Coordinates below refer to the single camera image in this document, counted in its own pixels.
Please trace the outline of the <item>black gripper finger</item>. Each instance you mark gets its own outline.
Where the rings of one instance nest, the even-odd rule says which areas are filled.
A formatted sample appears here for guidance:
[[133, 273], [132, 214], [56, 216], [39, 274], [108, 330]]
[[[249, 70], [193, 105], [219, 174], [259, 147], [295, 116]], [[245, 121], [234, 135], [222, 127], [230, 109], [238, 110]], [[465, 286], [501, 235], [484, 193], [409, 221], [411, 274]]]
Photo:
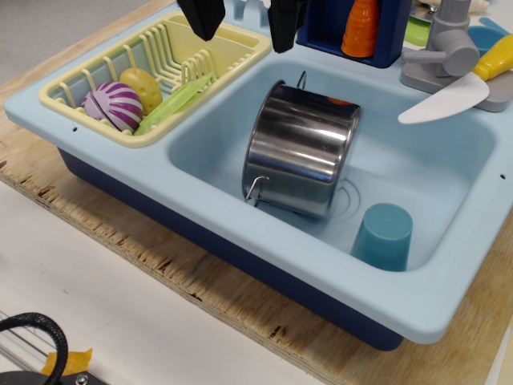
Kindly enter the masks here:
[[224, 19], [224, 1], [178, 0], [177, 2], [193, 32], [204, 41], [211, 40]]
[[268, 9], [273, 49], [281, 54], [293, 48], [297, 31], [303, 27], [308, 0], [272, 0]]

